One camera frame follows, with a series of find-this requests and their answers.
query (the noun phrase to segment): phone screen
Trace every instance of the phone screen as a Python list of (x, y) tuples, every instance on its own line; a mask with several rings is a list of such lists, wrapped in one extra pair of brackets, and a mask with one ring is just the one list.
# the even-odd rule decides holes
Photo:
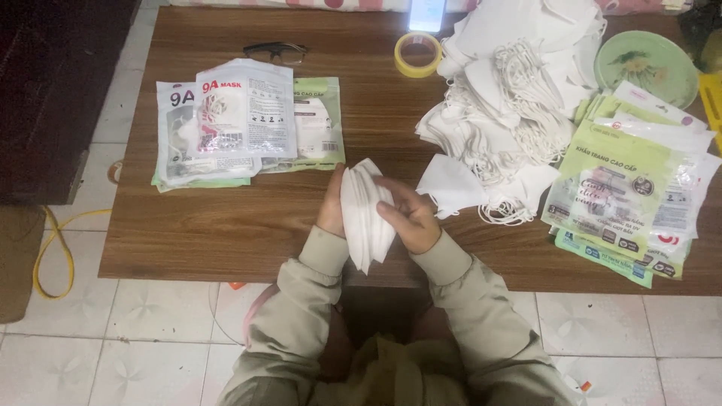
[(409, 31), (438, 33), (444, 17), (445, 0), (412, 0)]

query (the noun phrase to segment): eyeglasses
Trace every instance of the eyeglasses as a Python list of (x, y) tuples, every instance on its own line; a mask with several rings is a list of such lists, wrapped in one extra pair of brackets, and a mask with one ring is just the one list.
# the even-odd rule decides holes
[(259, 43), (243, 49), (246, 58), (259, 62), (273, 62), (278, 56), (282, 64), (293, 65), (303, 62), (308, 48), (292, 43)]

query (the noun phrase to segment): yellow tape roll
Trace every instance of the yellow tape roll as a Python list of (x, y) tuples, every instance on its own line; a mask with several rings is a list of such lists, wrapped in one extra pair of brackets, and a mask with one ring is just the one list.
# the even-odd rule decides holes
[[(401, 50), (411, 44), (422, 44), (429, 48), (434, 53), (434, 60), (426, 66), (412, 66), (409, 65), (402, 57)], [(439, 62), (441, 62), (441, 44), (436, 38), (432, 37), (427, 33), (420, 31), (414, 31), (408, 33), (403, 37), (399, 38), (396, 42), (396, 47), (393, 50), (393, 59), (396, 62), (396, 68), (402, 74), (408, 77), (427, 77), (434, 73)]]

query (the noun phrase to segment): yellow cable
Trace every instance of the yellow cable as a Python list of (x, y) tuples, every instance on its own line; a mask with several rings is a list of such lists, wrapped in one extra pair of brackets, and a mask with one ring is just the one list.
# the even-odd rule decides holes
[[(91, 212), (85, 212), (80, 213), (79, 215), (70, 217), (68, 220), (65, 220), (62, 224), (58, 225), (58, 220), (55, 218), (55, 215), (50, 210), (50, 207), (43, 206), (43, 210), (45, 211), (45, 215), (48, 216), (48, 219), (50, 220), (50, 226), (53, 228), (53, 232), (50, 234), (50, 237), (43, 243), (43, 245), (40, 247), (40, 252), (38, 253), (38, 257), (35, 260), (35, 266), (32, 268), (32, 286), (35, 288), (35, 291), (37, 291), (41, 297), (45, 299), (62, 299), (65, 296), (70, 293), (70, 290), (73, 288), (73, 279), (75, 279), (75, 263), (73, 262), (73, 256), (70, 253), (70, 249), (68, 248), (68, 245), (65, 243), (65, 239), (63, 238), (62, 230), (65, 228), (68, 223), (71, 221), (88, 216), (88, 215), (99, 215), (102, 213), (110, 213), (111, 209), (103, 209), (103, 210), (93, 210)], [(43, 255), (45, 254), (45, 250), (48, 248), (51, 242), (55, 239), (55, 237), (58, 237), (60, 240), (60, 244), (63, 246), (63, 252), (65, 253), (65, 258), (68, 261), (68, 288), (65, 290), (65, 292), (61, 293), (60, 295), (53, 296), (50, 293), (47, 293), (44, 291), (43, 287), (40, 285), (40, 261), (43, 260)]]

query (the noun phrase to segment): beige jacket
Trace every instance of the beige jacket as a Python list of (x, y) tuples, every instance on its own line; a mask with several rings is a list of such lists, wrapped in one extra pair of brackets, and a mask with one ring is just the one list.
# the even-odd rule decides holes
[(460, 354), (441, 341), (400, 345), (374, 337), (356, 354), (347, 382), (317, 382), (348, 256), (343, 238), (311, 230), (298, 259), (281, 266), (280, 292), (254, 316), (251, 345), (219, 406), (572, 404), (539, 336), (512, 310), (503, 279), (446, 232), (411, 257), (426, 271)]

